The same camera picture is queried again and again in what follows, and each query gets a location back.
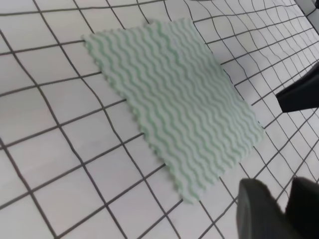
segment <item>white surface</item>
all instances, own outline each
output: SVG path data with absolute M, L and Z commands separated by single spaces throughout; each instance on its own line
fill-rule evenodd
M 282 209 L 293 174 L 319 179 L 318 112 L 283 114 L 275 98 L 319 58 L 319 36 L 293 0 L 139 2 L 0 1 L 1 31 L 17 51 L 0 37 L 0 238 L 236 239 L 241 178 L 266 183 Z M 80 39 L 90 27 L 143 25 L 143 14 L 192 17 L 268 134 L 195 205 L 180 200 Z

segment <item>cloth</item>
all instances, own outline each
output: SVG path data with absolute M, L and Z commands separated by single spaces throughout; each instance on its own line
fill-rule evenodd
M 187 202 L 262 139 L 254 113 L 190 19 L 83 38 Z

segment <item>white tile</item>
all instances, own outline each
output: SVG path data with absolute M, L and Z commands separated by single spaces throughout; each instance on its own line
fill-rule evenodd
M 0 115 L 0 135 L 4 143 L 55 126 L 50 111 L 37 89 L 2 97 Z
M 110 8 L 82 10 L 82 13 L 94 32 L 122 28 Z
M 178 238 L 174 229 L 169 224 L 168 220 L 164 218 L 152 228 L 144 237 L 144 239 L 176 239 Z
M 41 87 L 60 123 L 101 108 L 81 79 Z
M 288 141 L 287 136 L 276 121 L 267 127 L 266 132 L 277 149 L 283 147 Z
M 79 7 L 92 7 L 92 6 L 108 6 L 107 1 L 104 0 L 76 0 Z
M 216 227 L 213 226 L 209 231 L 204 235 L 203 239 L 222 239 L 221 235 L 217 231 Z
M 43 15 L 60 42 L 80 40 L 83 34 L 91 33 L 77 10 L 46 12 Z
M 280 60 L 278 56 L 276 56 L 269 47 L 261 49 L 260 53 L 266 56 L 272 65 L 276 64 Z
M 302 159 L 290 142 L 281 150 L 281 154 L 283 155 L 283 157 L 285 157 L 285 159 L 289 163 L 289 166 L 295 172 L 301 164 Z
M 240 20 L 244 22 L 245 26 L 249 30 L 256 29 L 256 26 L 254 25 L 253 21 L 249 18 L 247 14 L 239 15 L 238 17 L 240 18 Z
M 250 77 L 259 72 L 257 63 L 250 55 L 242 56 L 237 61 L 238 64 L 240 64 L 245 69 L 247 77 Z
M 314 181 L 314 178 L 312 177 L 308 167 L 306 166 L 305 163 L 303 163 L 300 167 L 300 169 L 298 170 L 297 174 L 296 174 L 297 177 L 304 177 L 304 178 L 307 178 L 309 180 L 312 180 Z
M 262 75 L 272 90 L 281 84 L 273 68 L 263 71 Z
M 282 191 L 282 188 L 280 187 L 280 185 L 276 182 L 276 180 L 274 179 L 274 177 L 270 174 L 270 172 L 268 171 L 267 168 L 265 168 L 258 176 L 257 178 L 258 180 L 260 180 L 261 182 L 263 182 L 264 184 L 266 184 L 266 186 L 268 187 L 269 191 L 271 192 L 272 196 L 274 198 L 276 198 L 280 192 Z
M 289 198 L 288 198 L 288 196 L 287 196 L 287 194 L 285 192 L 277 200 L 277 203 L 278 203 L 278 205 L 281 208 L 281 211 L 283 213 L 286 211 L 288 200 L 289 200 Z
M 223 68 L 229 75 L 230 80 L 233 84 L 237 84 L 247 78 L 245 76 L 243 68 L 241 68 L 235 60 L 224 64 Z
M 100 71 L 83 43 L 64 45 L 63 48 L 81 76 Z
M 123 147 L 87 165 L 106 202 L 142 179 Z
M 211 42 L 220 39 L 211 19 L 196 22 L 195 26 L 204 38 L 205 42 Z
M 310 117 L 310 119 L 308 120 L 308 123 L 310 124 L 310 126 L 313 128 L 313 130 L 315 131 L 315 133 L 317 135 L 319 135 L 319 118 L 316 115 L 313 115 L 312 117 Z
M 239 41 L 236 37 L 225 39 L 223 42 L 229 48 L 234 57 L 239 57 L 247 53 L 245 48 L 239 44 Z
M 138 6 L 117 7 L 113 10 L 125 28 L 140 26 L 146 23 Z
M 319 178 L 319 160 L 318 154 L 316 155 L 314 151 L 308 155 L 306 159 L 306 163 L 308 164 L 311 173 L 314 175 L 316 179 Z
M 8 148 L 31 188 L 80 164 L 59 129 Z
M 59 47 L 22 52 L 17 56 L 38 84 L 77 76 Z
M 300 113 L 300 111 L 289 112 L 288 114 L 297 127 L 300 127 L 305 122 L 305 118 Z
M 183 17 L 190 18 L 189 10 L 183 0 L 167 1 L 166 7 L 172 21 Z
M 144 182 L 111 203 L 110 209 L 128 238 L 137 238 L 163 215 Z
M 0 238 L 52 239 L 53 235 L 27 196 L 0 211 Z
M 5 76 L 1 80 L 0 94 L 34 85 L 12 55 L 0 57 L 0 71 Z
M 251 154 L 241 160 L 241 165 L 249 175 L 253 178 L 264 167 L 264 162 L 258 154 L 257 150 L 253 149 Z
M 300 129 L 300 133 L 303 135 L 303 137 L 306 139 L 306 141 L 308 142 L 308 144 L 310 145 L 310 147 L 312 147 L 316 141 L 318 140 L 317 135 L 315 134 L 315 132 L 313 131 L 313 129 L 309 126 L 308 123 L 305 123 L 301 129 Z
M 0 151 L 0 205 L 26 192 L 7 155 L 3 150 Z
M 297 127 L 295 126 L 294 122 L 290 119 L 288 114 L 282 114 L 277 119 L 280 126 L 284 129 L 287 137 L 290 138 L 296 131 Z
M 103 205 L 82 168 L 41 188 L 34 195 L 58 235 Z
M 275 118 L 263 101 L 257 102 L 252 106 L 252 108 L 262 127 L 268 125 Z
M 121 6 L 121 5 L 127 5 L 127 4 L 136 4 L 136 0 L 121 0 L 121 1 L 108 0 L 108 3 L 110 6 Z
M 266 56 L 262 55 L 260 51 L 252 52 L 252 53 L 250 53 L 250 56 L 257 62 L 257 65 L 261 71 L 266 69 L 267 67 L 269 67 L 271 64 L 270 61 L 268 61 L 268 58 Z M 258 76 L 261 79 L 263 79 L 263 75 L 261 73 L 259 73 Z
M 211 2 L 211 1 L 203 1 L 201 4 L 206 7 L 206 9 L 209 11 L 210 15 L 216 16 L 216 15 L 223 15 L 220 10 Z
M 234 35 L 234 31 L 227 17 L 225 16 L 215 17 L 214 23 L 220 38 Z
M 98 74 L 84 78 L 86 83 L 92 88 L 92 90 L 98 95 L 102 104 L 108 106 L 112 103 L 121 101 L 123 98 L 119 96 L 116 91 L 109 85 L 107 79 Z
M 0 53 L 8 52 L 10 51 L 8 46 L 6 45 L 6 42 L 2 37 L 0 37 Z
M 221 178 L 226 184 L 226 187 L 229 189 L 232 196 L 235 198 L 238 195 L 240 180 L 243 178 L 247 178 L 247 175 L 239 165 L 236 165 L 235 168 L 226 172 L 225 175 L 223 175 Z
M 199 202 L 193 205 L 182 202 L 169 214 L 169 218 L 183 239 L 198 238 L 211 224 Z
M 163 1 L 153 2 L 151 4 L 143 4 L 143 5 L 140 5 L 140 7 L 141 7 L 141 11 L 143 11 L 148 21 L 152 19 L 161 20 L 161 21 L 169 21 L 169 17 L 166 13 L 166 9 L 165 9 L 165 5 Z
M 303 114 L 303 116 L 304 116 L 306 119 L 308 119 L 308 118 L 313 114 L 312 109 L 302 110 L 302 111 L 300 111 L 300 112 Z
M 63 129 L 83 161 L 120 143 L 102 111 L 67 124 Z
M 181 200 L 168 167 L 160 169 L 147 181 L 166 212 Z
M 302 158 L 305 158 L 305 156 L 309 153 L 311 148 L 309 147 L 309 145 L 307 145 L 302 135 L 299 132 L 297 132 L 290 141 L 293 144 L 293 146 L 296 148 L 300 156 Z
M 2 17 L 0 27 L 13 50 L 56 44 L 40 14 Z
M 213 52 L 214 56 L 216 57 L 219 63 L 224 63 L 228 60 L 233 59 L 233 56 L 225 46 L 224 42 L 216 41 L 213 43 L 208 44 L 208 47 Z
M 213 220 L 217 219 L 232 201 L 221 181 L 215 183 L 201 198 L 201 202 Z
M 72 0 L 37 0 L 36 3 L 41 10 L 76 8 Z
M 288 164 L 280 154 L 277 154 L 276 157 L 269 163 L 268 168 L 283 187 L 286 186 L 293 176 Z
M 240 34 L 240 33 L 244 32 L 244 31 L 248 30 L 248 27 L 244 24 L 243 21 L 241 21 L 241 19 L 238 16 L 228 16 L 228 19 L 231 21 L 231 24 L 232 24 L 232 26 L 234 28 L 235 34 Z M 246 34 L 240 34 L 240 35 L 237 36 L 237 38 L 239 40 L 241 40 L 241 37 L 245 36 L 245 35 Z
M 0 1 L 0 9 L 1 13 L 36 11 L 34 3 L 25 0 Z
M 271 143 L 270 139 L 267 135 L 264 136 L 264 139 L 262 142 L 260 142 L 258 145 L 256 145 L 256 149 L 263 157 L 264 161 L 268 163 L 268 161 L 275 155 L 277 152 L 274 145 Z
M 143 136 L 128 142 L 126 148 L 145 176 L 164 164 L 150 149 Z
M 274 70 L 277 72 L 279 80 L 281 82 L 285 82 L 286 80 L 290 79 L 290 74 L 285 68 L 284 64 L 282 62 L 276 64 L 274 66 Z
M 249 81 L 245 81 L 239 84 L 238 86 L 236 86 L 236 88 L 242 95 L 244 100 L 250 105 L 260 98 L 257 91 L 254 89 L 253 85 Z
M 117 238 L 123 239 L 119 228 L 116 226 L 111 215 L 106 209 L 103 209 L 89 220 L 72 230 L 62 237 L 63 239 L 104 239 Z
M 140 133 L 138 124 L 126 102 L 107 109 L 112 124 L 122 141 L 132 138 Z
M 236 204 L 233 204 L 223 217 L 216 223 L 226 239 L 238 238 L 236 224 Z
M 224 14 L 234 14 L 232 9 L 224 1 L 215 1 L 213 2 L 214 6 L 218 8 L 222 15 Z
M 257 46 L 256 46 L 255 42 L 253 41 L 253 38 L 251 37 L 249 32 L 240 34 L 239 36 L 237 36 L 237 39 L 240 42 L 240 44 L 245 48 L 246 52 L 251 52 L 251 51 L 257 50 Z

